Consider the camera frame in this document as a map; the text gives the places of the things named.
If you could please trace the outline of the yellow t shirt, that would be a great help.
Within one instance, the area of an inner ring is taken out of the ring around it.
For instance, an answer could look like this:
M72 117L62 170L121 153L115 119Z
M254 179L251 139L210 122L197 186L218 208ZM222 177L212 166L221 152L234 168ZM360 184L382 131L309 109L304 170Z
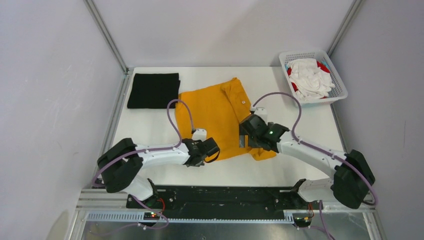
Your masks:
M249 114L251 102L241 81L233 79L179 95L175 118L182 138L192 137L192 127L206 130L220 148L217 161L250 154L256 161L274 158L262 148L240 147L239 124Z

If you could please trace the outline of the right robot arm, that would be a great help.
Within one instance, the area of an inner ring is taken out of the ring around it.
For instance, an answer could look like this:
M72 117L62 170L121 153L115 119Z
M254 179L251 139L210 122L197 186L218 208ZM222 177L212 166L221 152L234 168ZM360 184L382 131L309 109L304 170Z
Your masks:
M298 181L290 195L290 202L297 209L318 200L337 200L350 209L358 209L376 181L360 151L345 153L314 145L295 135L292 129L265 122L257 114L250 114L239 127L254 146L294 157L327 175L324 179Z

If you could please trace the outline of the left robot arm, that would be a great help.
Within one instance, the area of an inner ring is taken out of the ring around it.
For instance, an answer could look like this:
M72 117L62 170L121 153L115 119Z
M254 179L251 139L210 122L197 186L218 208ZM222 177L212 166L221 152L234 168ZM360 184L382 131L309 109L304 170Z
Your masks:
M131 138L120 140L97 160L100 176L107 193L125 192L145 208L157 204L159 193L153 181L139 175L142 169L162 165L200 167L211 157L215 161L220 148L213 138L182 139L178 146L148 148L137 145Z

